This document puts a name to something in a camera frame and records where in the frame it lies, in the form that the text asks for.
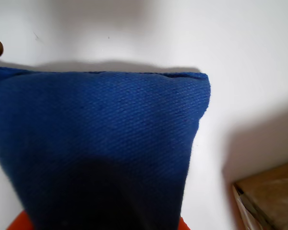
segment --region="blue cushion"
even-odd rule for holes
[[[0,68],[0,164],[37,230],[176,230],[203,73]]]

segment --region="woven fabric texture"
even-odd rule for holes
[[[202,73],[0,68],[0,164],[37,230],[176,230]]]

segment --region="pillow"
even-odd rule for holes
[[[0,68],[0,164],[37,230],[176,230],[203,73]]]

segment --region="blue fabric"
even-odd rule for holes
[[[0,163],[37,230],[176,230],[202,73],[0,68]]]

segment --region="white wall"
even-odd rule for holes
[[[288,161],[288,0],[0,0],[0,41],[3,66],[207,73],[181,213],[191,229],[235,228],[223,165],[232,180]],[[0,170],[0,230],[20,211]]]

